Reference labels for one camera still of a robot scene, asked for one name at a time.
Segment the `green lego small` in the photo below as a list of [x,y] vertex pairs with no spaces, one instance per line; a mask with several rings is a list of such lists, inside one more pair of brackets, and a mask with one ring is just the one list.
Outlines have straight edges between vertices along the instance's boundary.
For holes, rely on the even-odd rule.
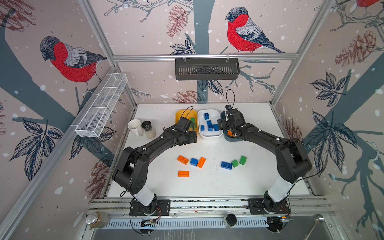
[[237,160],[232,161],[233,168],[236,168],[239,165],[239,162]]

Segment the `blue lego front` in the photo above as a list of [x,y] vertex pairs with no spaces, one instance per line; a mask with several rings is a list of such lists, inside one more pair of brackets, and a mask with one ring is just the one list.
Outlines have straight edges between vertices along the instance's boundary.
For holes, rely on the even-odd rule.
[[221,162],[221,168],[223,168],[223,169],[231,170],[232,167],[233,167],[233,165],[231,163]]

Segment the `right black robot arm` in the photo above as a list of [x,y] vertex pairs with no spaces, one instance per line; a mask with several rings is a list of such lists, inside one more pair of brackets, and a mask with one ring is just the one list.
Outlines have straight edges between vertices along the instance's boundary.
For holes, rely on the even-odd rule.
[[226,105],[219,129],[230,132],[233,138],[259,145],[276,156],[278,176],[264,194],[266,209],[282,204],[294,184],[312,169],[305,146],[299,139],[279,138],[262,131],[246,123],[243,114],[231,105]]

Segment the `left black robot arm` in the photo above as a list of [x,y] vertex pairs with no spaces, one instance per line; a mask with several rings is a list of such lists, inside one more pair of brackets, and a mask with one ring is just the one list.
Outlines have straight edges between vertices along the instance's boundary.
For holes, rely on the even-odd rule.
[[181,117],[177,124],[164,129],[159,137],[135,149],[127,147],[120,156],[112,179],[147,212],[154,212],[157,206],[156,194],[146,185],[150,163],[170,148],[196,143],[197,133],[189,131],[193,125],[191,120]]

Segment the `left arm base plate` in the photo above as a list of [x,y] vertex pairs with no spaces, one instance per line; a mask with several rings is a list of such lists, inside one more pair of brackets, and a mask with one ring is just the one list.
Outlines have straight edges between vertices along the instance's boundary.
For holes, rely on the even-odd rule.
[[170,214],[170,208],[170,200],[158,200],[157,196],[155,196],[155,198],[148,206],[145,206],[141,204],[138,200],[133,199],[130,203],[130,216],[168,216]]

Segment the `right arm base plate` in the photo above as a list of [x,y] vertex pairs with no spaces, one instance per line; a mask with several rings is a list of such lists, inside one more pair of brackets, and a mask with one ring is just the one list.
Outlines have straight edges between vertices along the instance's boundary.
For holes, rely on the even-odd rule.
[[290,215],[291,209],[287,198],[276,203],[269,197],[248,199],[251,215]]

